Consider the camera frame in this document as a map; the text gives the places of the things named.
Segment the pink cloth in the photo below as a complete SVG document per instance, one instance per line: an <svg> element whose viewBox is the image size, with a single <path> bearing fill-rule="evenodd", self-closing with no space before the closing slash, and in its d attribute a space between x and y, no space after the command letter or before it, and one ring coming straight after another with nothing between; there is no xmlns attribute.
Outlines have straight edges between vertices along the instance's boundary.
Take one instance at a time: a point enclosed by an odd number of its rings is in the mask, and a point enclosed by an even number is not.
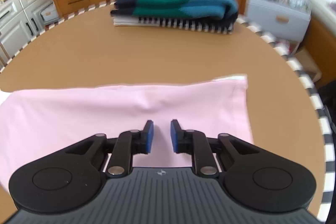
<svg viewBox="0 0 336 224"><path fill-rule="evenodd" d="M20 166L96 133L117 137L154 122L149 155L133 166L191 166L189 155L173 153L170 121L216 138L229 133L252 143L246 109L247 80L229 77L186 86L104 86L64 90L20 90L0 105L0 183L8 189Z"/></svg>

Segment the stack of folded clothes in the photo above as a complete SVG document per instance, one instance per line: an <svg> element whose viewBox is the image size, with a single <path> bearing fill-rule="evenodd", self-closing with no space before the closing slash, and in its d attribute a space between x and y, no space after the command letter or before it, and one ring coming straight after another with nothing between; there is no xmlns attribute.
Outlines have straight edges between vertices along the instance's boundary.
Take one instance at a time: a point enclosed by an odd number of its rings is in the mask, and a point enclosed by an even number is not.
<svg viewBox="0 0 336 224"><path fill-rule="evenodd" d="M231 33L238 17L235 0L118 0L115 26L163 26Z"/></svg>

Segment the blue gripper pad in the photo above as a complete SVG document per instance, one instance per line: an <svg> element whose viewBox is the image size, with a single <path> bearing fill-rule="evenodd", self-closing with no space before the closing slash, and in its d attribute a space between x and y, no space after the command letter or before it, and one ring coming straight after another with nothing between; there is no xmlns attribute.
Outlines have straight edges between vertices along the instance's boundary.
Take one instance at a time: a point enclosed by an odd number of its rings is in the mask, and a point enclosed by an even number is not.
<svg viewBox="0 0 336 224"><path fill-rule="evenodd" d="M177 133L175 131L173 121L170 122L170 137L171 137L171 143L173 145L173 151L174 153L178 153L177 152Z"/></svg>
<svg viewBox="0 0 336 224"><path fill-rule="evenodd" d="M154 136L154 123L152 122L151 127L148 130L148 135L147 135L147 142L146 142L147 153L151 152L152 143L153 143L153 136Z"/></svg>
<svg viewBox="0 0 336 224"><path fill-rule="evenodd" d="M19 210L6 224L320 224L305 209L253 211L232 200L215 179L190 167L139 168L109 179L89 203L71 212L38 215Z"/></svg>

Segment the circular cap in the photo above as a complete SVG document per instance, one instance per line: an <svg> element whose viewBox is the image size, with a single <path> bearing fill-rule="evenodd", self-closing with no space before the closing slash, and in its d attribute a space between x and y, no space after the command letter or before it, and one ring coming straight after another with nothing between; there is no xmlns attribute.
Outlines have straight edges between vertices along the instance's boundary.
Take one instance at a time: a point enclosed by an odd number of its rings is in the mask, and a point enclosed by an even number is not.
<svg viewBox="0 0 336 224"><path fill-rule="evenodd" d="M46 168L33 176L33 183L43 190L58 190L67 186L72 175L63 168Z"/></svg>
<svg viewBox="0 0 336 224"><path fill-rule="evenodd" d="M121 166L111 166L107 172L109 172L111 175L121 175L125 172L125 169Z"/></svg>
<svg viewBox="0 0 336 224"><path fill-rule="evenodd" d="M204 175L214 175L216 174L217 170L216 168L212 166L204 166L201 168L201 173Z"/></svg>
<svg viewBox="0 0 336 224"><path fill-rule="evenodd" d="M262 168L253 174L254 182L266 190L282 190L291 185L292 176L280 168Z"/></svg>

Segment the folded clothes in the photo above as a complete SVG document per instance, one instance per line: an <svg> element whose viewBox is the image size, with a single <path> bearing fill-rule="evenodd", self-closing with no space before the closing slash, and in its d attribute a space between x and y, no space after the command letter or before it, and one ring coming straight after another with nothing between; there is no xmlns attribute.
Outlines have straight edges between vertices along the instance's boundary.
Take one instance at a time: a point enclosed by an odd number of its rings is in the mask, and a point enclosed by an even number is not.
<svg viewBox="0 0 336 224"><path fill-rule="evenodd" d="M235 0L118 0L111 15L160 19L201 19L208 26L228 28L238 17Z"/></svg>
<svg viewBox="0 0 336 224"><path fill-rule="evenodd" d="M149 155L136 155L133 166L191 166L191 157L175 154L170 121L216 138L229 133L252 143L246 109L247 79L229 77L186 86L104 86L63 90L0 91L0 183L11 174L96 133L117 137L154 122Z"/></svg>

